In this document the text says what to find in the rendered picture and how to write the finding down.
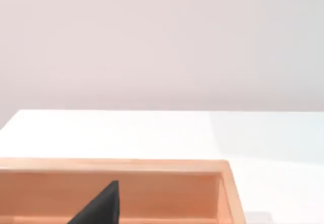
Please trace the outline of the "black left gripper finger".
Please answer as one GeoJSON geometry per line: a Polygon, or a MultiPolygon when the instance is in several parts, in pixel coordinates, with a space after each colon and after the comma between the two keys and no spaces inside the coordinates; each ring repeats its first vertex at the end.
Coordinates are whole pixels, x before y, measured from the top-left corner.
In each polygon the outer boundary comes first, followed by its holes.
{"type": "Polygon", "coordinates": [[[67,224],[119,224],[119,185],[112,181],[67,224]]]}

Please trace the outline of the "shallow salmon-coloured box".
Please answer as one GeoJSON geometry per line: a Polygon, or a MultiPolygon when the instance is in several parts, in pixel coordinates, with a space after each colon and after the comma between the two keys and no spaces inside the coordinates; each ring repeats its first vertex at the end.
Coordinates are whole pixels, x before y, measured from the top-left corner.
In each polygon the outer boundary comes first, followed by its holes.
{"type": "Polygon", "coordinates": [[[0,157],[0,224],[66,224],[118,181],[120,224],[247,224],[226,160],[0,157]]]}

